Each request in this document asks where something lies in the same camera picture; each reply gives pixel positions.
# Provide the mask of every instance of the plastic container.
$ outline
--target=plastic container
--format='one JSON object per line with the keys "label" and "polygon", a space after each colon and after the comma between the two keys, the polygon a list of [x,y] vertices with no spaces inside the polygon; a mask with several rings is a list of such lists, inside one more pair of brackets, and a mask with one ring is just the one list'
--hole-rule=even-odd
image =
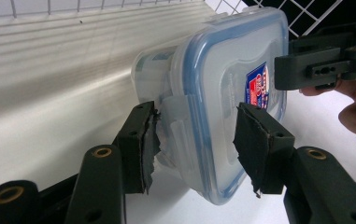
{"label": "plastic container", "polygon": [[233,144],[240,102],[282,119],[286,92],[274,89],[274,58],[288,53],[282,11],[266,7],[215,20],[178,46],[142,52],[132,78],[140,102],[161,112],[157,159],[214,204],[246,176]]}

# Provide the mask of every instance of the container lid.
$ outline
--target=container lid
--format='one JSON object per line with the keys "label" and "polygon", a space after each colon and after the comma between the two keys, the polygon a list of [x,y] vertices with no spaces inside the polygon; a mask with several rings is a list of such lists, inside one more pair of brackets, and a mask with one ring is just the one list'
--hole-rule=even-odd
{"label": "container lid", "polygon": [[[258,105],[282,118],[286,92],[274,89],[274,58],[287,53],[285,15],[271,7],[213,21],[178,46],[169,83],[172,95],[185,100],[169,106],[186,102],[189,115],[182,122],[171,119],[171,132],[185,138],[175,139],[178,145],[193,148],[175,159],[197,166],[181,165],[180,175],[210,202],[226,203],[246,175],[233,145],[238,104]],[[192,176],[196,170],[197,178]]]}

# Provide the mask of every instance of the brass screw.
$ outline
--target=brass screw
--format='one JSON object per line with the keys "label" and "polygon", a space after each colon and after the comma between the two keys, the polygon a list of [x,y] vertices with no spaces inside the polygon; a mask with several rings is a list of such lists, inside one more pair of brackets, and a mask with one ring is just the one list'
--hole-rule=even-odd
{"label": "brass screw", "polygon": [[14,186],[0,190],[0,204],[10,203],[18,199],[23,192],[24,188],[21,186]]}
{"label": "brass screw", "polygon": [[107,147],[101,147],[94,151],[93,155],[96,158],[104,158],[111,154],[111,149]]}
{"label": "brass screw", "polygon": [[314,159],[321,160],[321,161],[326,160],[327,158],[323,152],[317,149],[308,149],[306,151],[306,154]]}

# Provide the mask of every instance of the white wire grid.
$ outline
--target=white wire grid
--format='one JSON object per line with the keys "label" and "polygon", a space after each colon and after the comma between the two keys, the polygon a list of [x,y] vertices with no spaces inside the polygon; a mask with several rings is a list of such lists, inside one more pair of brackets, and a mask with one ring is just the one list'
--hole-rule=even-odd
{"label": "white wire grid", "polygon": [[[0,17],[14,17],[29,14],[54,14],[65,11],[80,12],[83,10],[103,10],[106,8],[118,8],[118,7],[141,7],[160,4],[176,4],[180,2],[190,2],[192,0],[0,0]],[[236,14],[242,11],[247,5],[241,0],[205,0],[217,13],[227,13],[229,15]],[[265,0],[251,0],[259,7],[267,7]],[[290,20],[289,30],[292,35],[308,35],[315,27],[330,13],[332,12],[343,0],[334,1],[329,8],[324,10],[320,15],[314,15],[310,7],[316,2],[321,0],[279,0],[273,2],[274,7],[276,2],[280,2],[278,8],[284,10],[287,4],[295,5],[300,10],[294,19]],[[302,23],[301,18],[307,17],[312,20],[304,31],[297,31],[294,28],[296,23]]]}

